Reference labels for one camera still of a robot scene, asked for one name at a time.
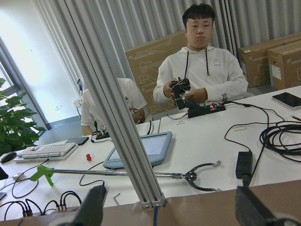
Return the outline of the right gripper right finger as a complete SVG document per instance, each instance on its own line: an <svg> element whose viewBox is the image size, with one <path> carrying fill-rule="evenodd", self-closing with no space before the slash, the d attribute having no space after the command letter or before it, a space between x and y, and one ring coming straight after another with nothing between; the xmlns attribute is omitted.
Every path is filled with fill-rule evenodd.
<svg viewBox="0 0 301 226"><path fill-rule="evenodd" d="M276 217L248 188L238 186L235 199L235 216L241 226L273 226Z"/></svg>

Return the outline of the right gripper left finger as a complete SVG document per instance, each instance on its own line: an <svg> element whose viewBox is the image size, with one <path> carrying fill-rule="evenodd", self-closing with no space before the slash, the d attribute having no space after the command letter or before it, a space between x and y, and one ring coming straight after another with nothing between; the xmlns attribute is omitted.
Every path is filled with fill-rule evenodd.
<svg viewBox="0 0 301 226"><path fill-rule="evenodd" d="M103 202L105 195L106 188L104 185L94 186L88 192L71 225L100 226L103 220Z"/></svg>

